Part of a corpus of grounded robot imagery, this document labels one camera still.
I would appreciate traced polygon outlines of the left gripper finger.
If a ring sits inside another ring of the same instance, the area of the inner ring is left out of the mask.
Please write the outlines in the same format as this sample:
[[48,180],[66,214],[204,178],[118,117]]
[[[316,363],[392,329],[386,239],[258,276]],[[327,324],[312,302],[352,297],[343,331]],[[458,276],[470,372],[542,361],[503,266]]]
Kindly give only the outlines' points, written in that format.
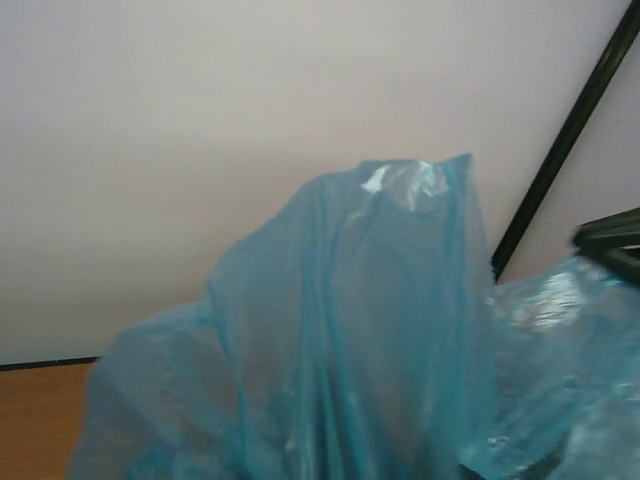
[[582,224],[572,243],[577,253],[624,280],[639,279],[639,208]]

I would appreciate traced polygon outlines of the blue plastic trash bag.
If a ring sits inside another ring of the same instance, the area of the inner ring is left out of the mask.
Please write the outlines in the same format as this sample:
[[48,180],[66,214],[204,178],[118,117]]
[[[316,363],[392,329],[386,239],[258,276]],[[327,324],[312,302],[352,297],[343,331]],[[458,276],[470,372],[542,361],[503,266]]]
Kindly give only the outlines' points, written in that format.
[[639,290],[497,285],[467,155],[304,184],[94,365],[71,479],[635,479]]

